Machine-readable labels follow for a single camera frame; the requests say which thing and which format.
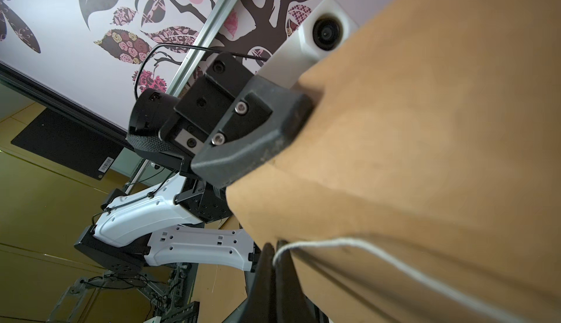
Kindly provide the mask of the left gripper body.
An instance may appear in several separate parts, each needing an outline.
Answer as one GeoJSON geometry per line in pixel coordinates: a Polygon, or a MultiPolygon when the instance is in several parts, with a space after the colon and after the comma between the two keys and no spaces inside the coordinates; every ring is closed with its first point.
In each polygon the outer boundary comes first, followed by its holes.
{"type": "Polygon", "coordinates": [[[242,153],[249,135],[273,114],[252,89],[262,79],[229,53],[216,57],[206,73],[180,99],[172,98],[159,138],[188,159],[190,169],[218,188],[251,171],[242,153]]]}

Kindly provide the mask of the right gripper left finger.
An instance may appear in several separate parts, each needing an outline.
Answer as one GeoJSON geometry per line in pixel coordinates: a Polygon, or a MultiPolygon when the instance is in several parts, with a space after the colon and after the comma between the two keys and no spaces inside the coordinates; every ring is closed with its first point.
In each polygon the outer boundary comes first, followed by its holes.
{"type": "Polygon", "coordinates": [[[264,244],[248,297],[224,322],[276,322],[274,255],[273,245],[270,243],[264,244]]]}

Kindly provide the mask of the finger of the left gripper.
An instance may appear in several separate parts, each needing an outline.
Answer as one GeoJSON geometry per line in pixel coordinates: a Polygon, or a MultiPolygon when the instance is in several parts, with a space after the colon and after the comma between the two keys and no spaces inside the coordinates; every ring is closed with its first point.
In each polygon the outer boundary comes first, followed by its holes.
{"type": "Polygon", "coordinates": [[[313,110],[312,99],[303,92],[256,75],[210,133],[191,169],[225,188],[290,146],[313,110]]]}

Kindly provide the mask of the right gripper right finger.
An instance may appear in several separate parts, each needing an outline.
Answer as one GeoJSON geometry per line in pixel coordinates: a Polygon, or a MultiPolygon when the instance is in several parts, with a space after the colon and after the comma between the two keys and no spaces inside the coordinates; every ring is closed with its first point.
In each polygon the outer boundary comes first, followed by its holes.
{"type": "Polygon", "coordinates": [[[286,241],[277,242],[276,272],[276,317],[282,323],[316,322],[313,311],[306,301],[286,241]]]}

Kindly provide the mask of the brown file bag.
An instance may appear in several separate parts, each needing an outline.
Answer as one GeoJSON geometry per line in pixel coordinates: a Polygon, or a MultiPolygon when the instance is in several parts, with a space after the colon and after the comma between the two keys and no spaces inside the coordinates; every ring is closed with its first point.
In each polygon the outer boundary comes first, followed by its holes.
{"type": "Polygon", "coordinates": [[[560,321],[560,0],[395,0],[299,86],[298,139],[227,190],[259,245],[359,238],[560,321]]]}

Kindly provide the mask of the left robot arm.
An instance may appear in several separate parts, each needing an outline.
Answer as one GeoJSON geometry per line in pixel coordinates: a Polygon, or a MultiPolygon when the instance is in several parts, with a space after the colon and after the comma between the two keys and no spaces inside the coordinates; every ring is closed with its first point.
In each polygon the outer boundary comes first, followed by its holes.
{"type": "Polygon", "coordinates": [[[144,90],[127,138],[171,174],[133,195],[114,191],[77,250],[124,277],[177,262],[252,271],[259,250],[247,232],[205,225],[231,215],[228,186],[294,141],[314,107],[294,84],[313,65],[277,53],[252,73],[222,53],[181,98],[144,90]]]}

